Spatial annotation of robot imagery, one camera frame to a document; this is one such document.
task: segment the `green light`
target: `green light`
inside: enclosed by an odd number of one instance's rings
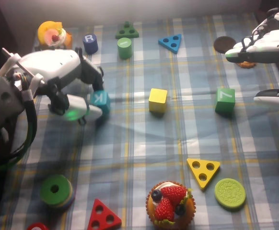
[[[69,121],[74,121],[74,120],[77,120],[78,119],[78,112],[77,111],[70,111],[68,113],[66,113],[66,118],[69,120]]]

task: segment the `blue triangle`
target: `blue triangle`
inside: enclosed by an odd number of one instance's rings
[[[159,44],[177,54],[181,42],[181,34],[159,39]]]

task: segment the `green cube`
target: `green cube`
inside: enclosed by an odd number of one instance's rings
[[[215,112],[230,114],[235,105],[234,89],[217,89]]]

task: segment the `blue cylinder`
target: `blue cylinder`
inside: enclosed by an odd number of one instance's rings
[[[87,54],[94,54],[98,51],[97,36],[94,34],[87,34],[82,39],[85,52]]]

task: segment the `hole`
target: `hole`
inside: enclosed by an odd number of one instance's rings
[[[94,220],[94,221],[92,222],[92,228],[93,228],[93,229],[99,229],[99,222],[98,222],[97,220]]]
[[[3,100],[6,104],[9,104],[12,102],[12,97],[8,92],[4,92],[1,94],[1,100]]]
[[[204,173],[199,174],[199,179],[201,181],[205,181],[207,179],[207,175],[205,175]]]
[[[112,215],[107,215],[105,220],[107,224],[112,224],[114,222],[114,217]]]
[[[214,169],[214,164],[212,163],[207,164],[207,169],[212,171]]]
[[[58,186],[55,184],[50,188],[52,193],[57,193],[58,192]]]
[[[198,161],[194,161],[194,162],[192,163],[192,166],[193,166],[195,169],[198,169],[198,168],[200,167],[200,164],[199,164]]]
[[[103,211],[103,207],[102,207],[101,205],[98,205],[98,206],[96,207],[96,213],[97,213],[97,214],[101,214],[102,211]]]

